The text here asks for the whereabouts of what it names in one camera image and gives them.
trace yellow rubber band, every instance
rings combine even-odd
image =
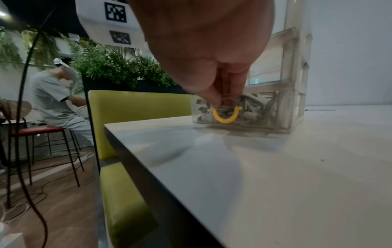
[[[234,108],[233,115],[230,118],[227,118],[227,119],[223,119],[222,117],[220,117],[218,115],[218,112],[216,111],[216,109],[212,109],[212,114],[214,115],[215,119],[217,121],[219,121],[220,123],[229,124],[229,123],[232,123],[233,121],[235,121],[237,119],[238,114],[240,113],[240,110],[242,110],[242,107],[236,106]]]

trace gray shirt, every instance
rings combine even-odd
[[[68,89],[49,72],[42,71],[31,80],[33,106],[39,110],[43,121],[49,126],[57,126],[75,117],[75,112],[66,103]]]

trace wooden floor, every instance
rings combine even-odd
[[[95,248],[97,247],[96,216],[95,216],[95,188],[94,188],[94,159],[84,163],[85,171],[78,169],[80,188],[77,187],[75,176],[72,171],[60,171],[49,177],[45,177],[32,186],[27,186],[34,202],[42,200],[45,195],[33,195],[41,191],[47,197],[37,204],[38,210],[43,214],[48,229],[49,238],[47,248]],[[21,190],[14,192],[11,201],[24,196]],[[13,203],[24,203],[26,199],[20,199]],[[20,205],[7,214],[10,219],[26,209],[26,205]],[[19,218],[10,223],[10,233],[22,232],[27,248],[40,248],[44,240],[44,229],[41,221],[32,209],[29,209]]]

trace chair backrest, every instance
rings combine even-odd
[[[16,119],[16,110],[18,108],[18,102],[0,98],[0,111],[4,117],[8,120]],[[22,109],[20,111],[20,118],[26,117],[32,110],[32,106],[29,102],[22,101]]]
[[[194,97],[186,94],[89,91],[98,158],[105,160],[116,157],[105,137],[104,124],[188,116],[192,114],[191,99]]]

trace white table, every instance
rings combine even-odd
[[[308,109],[336,111],[286,136],[190,116],[105,127],[128,172],[119,143],[225,247],[392,247],[392,105]]]

